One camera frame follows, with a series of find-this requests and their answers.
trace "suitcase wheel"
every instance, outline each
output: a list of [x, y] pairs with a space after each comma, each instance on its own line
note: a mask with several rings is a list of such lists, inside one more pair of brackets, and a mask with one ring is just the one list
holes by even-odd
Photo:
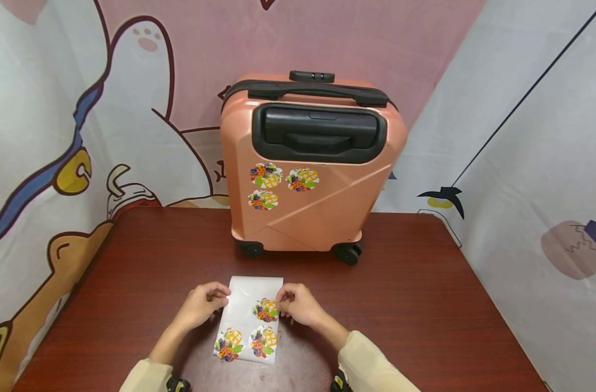
[[246, 257], [252, 259], [253, 257], [261, 256], [264, 254], [263, 244], [260, 242], [250, 242], [250, 241], [237, 241], [241, 251], [244, 252]]
[[363, 252], [361, 244], [356, 243], [339, 243], [333, 247], [335, 257], [344, 261], [348, 265], [356, 265], [359, 263], [359, 256]]

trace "top carry handle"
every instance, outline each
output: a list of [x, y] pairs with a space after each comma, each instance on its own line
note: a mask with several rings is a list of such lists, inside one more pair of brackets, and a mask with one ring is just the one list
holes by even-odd
[[383, 91], [358, 87], [324, 85], [317, 83], [253, 83], [248, 87], [248, 98], [277, 100], [285, 94], [332, 96], [354, 99], [357, 105], [386, 107], [390, 99]]

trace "hand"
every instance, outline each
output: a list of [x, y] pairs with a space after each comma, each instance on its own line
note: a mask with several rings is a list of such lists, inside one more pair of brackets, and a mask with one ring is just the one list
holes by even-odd
[[303, 284], [286, 283], [276, 295], [281, 316], [291, 316], [307, 327], [315, 327], [326, 319], [327, 314]]
[[189, 296], [174, 318], [172, 326], [178, 330], [189, 332], [202, 325], [215, 310], [228, 305], [226, 296], [229, 295], [230, 289], [216, 281], [197, 286], [189, 292]]

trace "round sticker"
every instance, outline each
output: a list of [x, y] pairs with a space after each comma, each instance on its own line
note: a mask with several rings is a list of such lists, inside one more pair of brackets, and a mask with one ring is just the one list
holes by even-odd
[[255, 210], [272, 210], [278, 206], [278, 196], [270, 191], [256, 190], [248, 195], [248, 205], [255, 207]]
[[277, 321], [278, 309], [276, 309], [276, 301], [268, 298], [263, 298], [261, 301], [257, 301], [257, 305], [252, 308], [252, 314], [261, 321]]
[[239, 358], [239, 353], [244, 346], [241, 345], [241, 332], [232, 328], [228, 328], [221, 333], [221, 337], [215, 342], [213, 352], [221, 360], [225, 362], [233, 362]]
[[285, 178], [289, 189], [296, 192], [310, 191], [320, 182], [318, 172], [309, 168], [294, 169]]
[[257, 358], [269, 358], [274, 354], [276, 334], [272, 327], [260, 326], [250, 334], [250, 348]]
[[258, 163], [254, 169], [250, 169], [250, 181], [258, 187], [275, 187], [281, 184], [282, 179], [283, 170], [272, 162]]

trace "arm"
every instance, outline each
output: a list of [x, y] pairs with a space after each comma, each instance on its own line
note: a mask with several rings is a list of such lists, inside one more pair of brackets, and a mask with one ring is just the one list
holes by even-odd
[[200, 326], [215, 310], [228, 304], [230, 290], [216, 281], [191, 290], [174, 321], [163, 331], [148, 359], [130, 371], [120, 392], [165, 391], [172, 372], [171, 362], [189, 331]]
[[351, 333], [326, 313], [302, 284], [285, 284], [276, 297], [282, 316], [291, 316], [324, 336], [338, 352], [341, 370], [355, 392], [419, 392], [383, 352], [358, 331]]

